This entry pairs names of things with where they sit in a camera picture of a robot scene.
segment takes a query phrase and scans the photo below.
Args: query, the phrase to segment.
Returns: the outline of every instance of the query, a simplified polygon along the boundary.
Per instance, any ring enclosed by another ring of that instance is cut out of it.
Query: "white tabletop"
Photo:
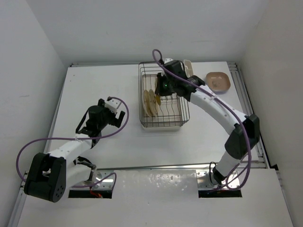
[[[242,111],[226,62],[193,63],[195,75],[205,79],[209,72],[224,72],[231,88],[219,95],[235,109]],[[98,168],[130,166],[164,166],[220,161],[227,133],[211,116],[189,104],[190,120],[179,131],[152,132],[142,129],[139,121],[138,65],[93,66],[69,68],[63,88],[53,137],[73,137],[81,118],[100,98],[116,96],[124,99],[130,110],[127,126],[117,135],[101,140],[83,154]],[[107,126],[103,135],[116,131]],[[50,150],[65,141],[52,141]],[[255,149],[252,159],[258,160]]]
[[[242,198],[199,198],[192,170],[116,171],[112,199],[27,196],[19,227],[292,227],[274,169],[252,169]]]

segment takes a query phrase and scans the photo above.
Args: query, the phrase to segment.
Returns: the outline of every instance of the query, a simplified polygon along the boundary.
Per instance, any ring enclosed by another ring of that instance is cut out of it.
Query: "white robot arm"
[[[180,61],[160,59],[157,62],[163,72],[157,74],[157,86],[155,94],[169,96],[176,93],[187,101],[199,106],[219,122],[229,138],[225,143],[225,153],[213,169],[210,175],[213,184],[221,184],[221,181],[240,163],[248,152],[248,146],[253,148],[260,138],[259,118],[252,114],[246,114],[235,110],[221,98],[216,96],[211,89],[197,76],[187,77]],[[248,145],[245,139],[245,132],[239,121],[245,128],[248,137]]]
[[[76,159],[93,148],[101,136],[101,131],[108,125],[120,128],[125,112],[116,118],[121,102],[114,99],[100,99],[98,105],[91,106],[84,114],[76,129],[76,136],[56,150],[34,156],[24,192],[44,200],[57,202],[66,188],[83,181],[92,181],[96,166]],[[82,129],[88,114],[89,119]]]

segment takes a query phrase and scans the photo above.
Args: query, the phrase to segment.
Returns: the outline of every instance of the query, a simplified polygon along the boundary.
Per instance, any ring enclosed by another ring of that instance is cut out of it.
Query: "wire dish rack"
[[[144,90],[155,91],[157,74],[162,69],[155,62],[139,63],[139,118],[144,129],[170,130],[179,129],[189,120],[188,101],[176,94],[161,96],[158,105],[154,102],[156,114],[150,116],[144,110]]]

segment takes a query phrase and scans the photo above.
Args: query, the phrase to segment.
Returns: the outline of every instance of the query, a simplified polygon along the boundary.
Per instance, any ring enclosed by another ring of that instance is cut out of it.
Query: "purple cable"
[[[99,136],[99,137],[91,137],[91,138],[61,138],[61,137],[52,137],[52,138],[41,138],[41,139],[36,139],[36,140],[33,140],[33,141],[30,141],[28,144],[24,145],[24,147],[19,151],[18,155],[17,155],[17,159],[16,159],[16,169],[17,169],[17,173],[19,175],[19,177],[21,178],[22,181],[26,182],[26,180],[24,179],[23,175],[21,174],[20,172],[20,169],[19,169],[19,159],[20,159],[20,155],[21,153],[23,152],[23,150],[31,145],[32,143],[35,143],[35,142],[38,142],[38,141],[45,141],[45,140],[99,140],[99,139],[104,139],[104,138],[107,138],[107,137],[111,137],[113,135],[116,135],[117,133],[119,133],[127,124],[128,122],[128,119],[129,119],[129,109],[128,109],[128,106],[126,105],[126,103],[120,99],[120,98],[117,98],[117,97],[109,97],[109,98],[113,98],[113,99],[116,99],[116,100],[119,100],[121,103],[123,103],[123,105],[125,106],[126,108],[126,112],[127,112],[127,116],[126,116],[126,121],[125,123],[122,125],[121,128],[119,128],[117,131],[109,134],[109,135],[106,135],[106,136]]]
[[[191,83],[191,82],[189,82],[189,81],[187,81],[187,80],[185,80],[185,79],[183,79],[183,78],[180,78],[180,77],[178,77],[176,74],[174,74],[174,73],[170,72],[169,70],[167,70],[166,68],[164,68],[164,66],[162,66],[162,65],[159,63],[159,61],[157,61],[156,56],[155,56],[155,52],[157,52],[157,53],[160,55],[160,59],[162,59],[162,53],[161,53],[159,50],[154,49],[154,50],[152,51],[152,57],[153,57],[154,61],[158,64],[158,66],[159,66],[160,68],[162,68],[166,73],[170,74],[171,76],[173,76],[173,77],[176,78],[176,79],[179,79],[179,80],[181,80],[181,81],[183,81],[183,82],[185,82],[185,83],[188,83],[188,84],[190,84],[191,86],[193,86],[193,87],[195,87],[195,88],[201,90],[203,93],[207,94],[208,96],[214,97],[213,94],[209,93],[208,91],[204,90],[203,88],[199,87],[198,85],[193,84],[193,83]],[[227,181],[228,181],[229,177],[231,176],[231,174],[233,173],[233,171],[238,167],[238,165],[237,165],[237,166],[235,166],[235,167],[227,174],[227,176],[226,176],[226,185],[224,185],[224,186],[226,186],[229,190],[234,190],[234,191],[235,191],[235,190],[239,190],[240,188],[242,188],[242,187],[245,185],[245,183],[247,182],[248,176],[249,176],[249,174],[250,174],[250,166],[251,166],[250,141],[249,141],[248,135],[247,135],[247,133],[246,133],[245,127],[244,127],[242,121],[240,120],[240,118],[236,115],[236,113],[235,113],[234,111],[232,111],[232,109],[229,108],[229,107],[228,107],[225,103],[223,103],[220,99],[214,98],[214,100],[215,100],[217,103],[219,103],[220,105],[222,105],[223,107],[225,107],[225,108],[226,108],[226,109],[227,109],[227,110],[228,110],[228,111],[237,119],[237,121],[239,122],[239,124],[240,124],[240,126],[241,126],[241,128],[242,128],[242,130],[243,130],[243,134],[244,134],[244,138],[245,138],[245,142],[246,142],[246,147],[247,147],[247,152],[248,152],[248,163],[247,163],[247,166],[246,166],[246,167],[240,172],[240,174],[237,176],[237,178],[238,178],[238,177],[247,169],[247,172],[246,172],[246,174],[245,174],[245,178],[244,178],[242,184],[240,184],[240,185],[239,185],[238,187],[236,187],[236,188],[231,188],[230,186],[228,186],[228,184],[229,184],[230,182],[227,182]],[[221,187],[222,187],[222,186],[220,186],[220,187],[214,189],[213,191],[217,191],[217,190],[221,189]]]

